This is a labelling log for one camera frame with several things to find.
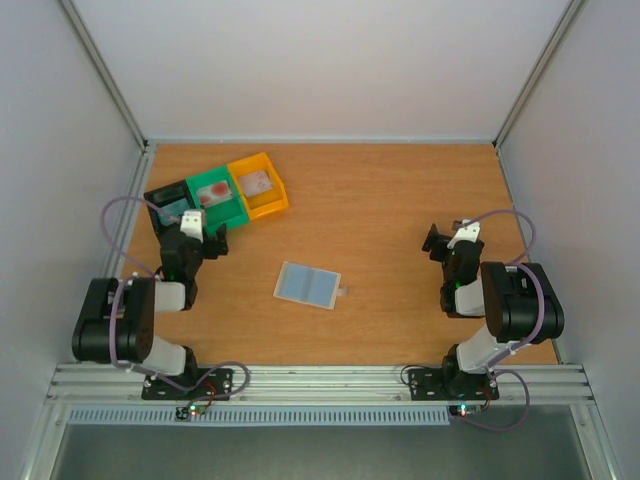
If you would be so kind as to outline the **beige card holder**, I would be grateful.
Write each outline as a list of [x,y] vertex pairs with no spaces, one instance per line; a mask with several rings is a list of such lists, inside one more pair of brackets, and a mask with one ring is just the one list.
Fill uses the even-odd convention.
[[273,297],[301,305],[333,310],[347,294],[342,275],[325,269],[285,261],[279,271]]

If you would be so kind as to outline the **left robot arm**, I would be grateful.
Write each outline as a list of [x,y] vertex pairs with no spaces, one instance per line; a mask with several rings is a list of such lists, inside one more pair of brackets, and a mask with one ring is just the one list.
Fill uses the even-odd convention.
[[212,235],[174,225],[160,237],[157,273],[92,280],[71,339],[75,359],[137,369],[179,398],[195,395],[202,382],[195,355],[157,335],[155,315],[190,310],[202,264],[227,253],[225,225]]

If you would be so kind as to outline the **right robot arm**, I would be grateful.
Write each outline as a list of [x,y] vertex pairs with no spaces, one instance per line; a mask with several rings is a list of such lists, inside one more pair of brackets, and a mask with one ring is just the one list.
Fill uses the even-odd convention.
[[422,250],[440,264],[441,310],[450,318],[483,318],[471,338],[450,348],[437,369],[448,398],[462,398],[489,383],[489,374],[528,345],[558,338],[565,316],[542,265],[483,261],[480,225],[459,225],[452,236],[432,225]]

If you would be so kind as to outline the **teal card in black bin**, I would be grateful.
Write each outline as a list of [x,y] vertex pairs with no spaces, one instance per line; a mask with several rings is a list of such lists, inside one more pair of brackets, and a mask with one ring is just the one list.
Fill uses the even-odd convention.
[[184,214],[184,212],[188,209],[190,209],[191,206],[189,205],[189,202],[186,198],[181,198],[179,200],[175,200],[171,203],[168,203],[166,205],[161,206],[161,209],[166,212],[168,214],[168,216],[164,215],[164,214],[159,214],[158,218],[159,218],[159,222],[163,225],[163,226],[167,226],[167,225],[171,225],[174,223],[173,220],[171,220],[171,217],[175,217],[178,218],[180,216],[182,216]]

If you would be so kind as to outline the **red card in green bin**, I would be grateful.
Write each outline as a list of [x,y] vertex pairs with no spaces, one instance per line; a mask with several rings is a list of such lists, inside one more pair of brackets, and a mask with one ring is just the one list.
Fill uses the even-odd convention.
[[200,205],[206,209],[230,201],[234,198],[233,190],[226,180],[221,180],[200,187],[196,192]]

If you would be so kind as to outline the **card in yellow bin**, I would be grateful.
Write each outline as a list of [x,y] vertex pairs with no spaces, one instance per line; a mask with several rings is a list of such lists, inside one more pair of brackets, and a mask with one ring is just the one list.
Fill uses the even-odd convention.
[[265,170],[256,170],[238,177],[244,195],[255,197],[273,189],[273,182]]

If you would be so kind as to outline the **green plastic bin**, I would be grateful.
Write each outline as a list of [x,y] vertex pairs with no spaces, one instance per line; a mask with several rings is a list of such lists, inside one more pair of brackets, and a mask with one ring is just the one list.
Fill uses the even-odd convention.
[[186,179],[196,208],[203,209],[206,231],[213,235],[225,225],[228,230],[249,222],[247,208],[227,166],[221,166]]

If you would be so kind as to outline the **black plastic bin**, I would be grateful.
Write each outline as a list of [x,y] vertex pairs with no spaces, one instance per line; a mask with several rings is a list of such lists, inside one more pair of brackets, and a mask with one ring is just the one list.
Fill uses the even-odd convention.
[[195,202],[185,180],[147,191],[143,198],[164,211],[164,214],[161,214],[156,209],[147,207],[157,238],[175,224],[170,217],[178,218],[186,210],[195,208]]

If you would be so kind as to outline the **yellow plastic bin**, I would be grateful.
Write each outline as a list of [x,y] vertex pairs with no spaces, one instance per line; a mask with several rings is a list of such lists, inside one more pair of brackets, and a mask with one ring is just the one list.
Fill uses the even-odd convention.
[[289,208],[284,183],[265,152],[232,161],[227,167],[251,221]]

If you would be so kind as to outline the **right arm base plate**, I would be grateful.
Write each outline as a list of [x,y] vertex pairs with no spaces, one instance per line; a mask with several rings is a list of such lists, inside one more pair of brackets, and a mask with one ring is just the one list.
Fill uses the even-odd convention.
[[459,372],[448,375],[441,368],[408,370],[409,392],[413,401],[498,400],[498,388],[488,376]]

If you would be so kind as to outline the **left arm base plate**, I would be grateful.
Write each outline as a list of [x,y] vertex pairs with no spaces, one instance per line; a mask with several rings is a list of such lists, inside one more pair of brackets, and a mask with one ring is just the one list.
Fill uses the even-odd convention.
[[233,370],[230,368],[214,370],[198,383],[205,371],[205,368],[197,368],[195,372],[185,372],[180,376],[166,379],[147,376],[141,398],[147,401],[190,401],[210,397],[215,400],[227,400],[234,386]]

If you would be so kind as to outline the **aluminium front rail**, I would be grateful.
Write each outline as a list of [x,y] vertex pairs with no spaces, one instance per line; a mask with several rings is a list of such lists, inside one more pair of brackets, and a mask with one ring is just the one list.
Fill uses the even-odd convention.
[[[442,405],[436,391],[411,378],[400,366],[251,366],[249,385],[231,405],[408,405],[412,395]],[[490,384],[498,389],[496,405],[519,405],[528,390],[533,405],[595,403],[580,365],[507,365]],[[108,365],[60,364],[46,399],[59,403],[140,404],[146,384],[140,373]]]

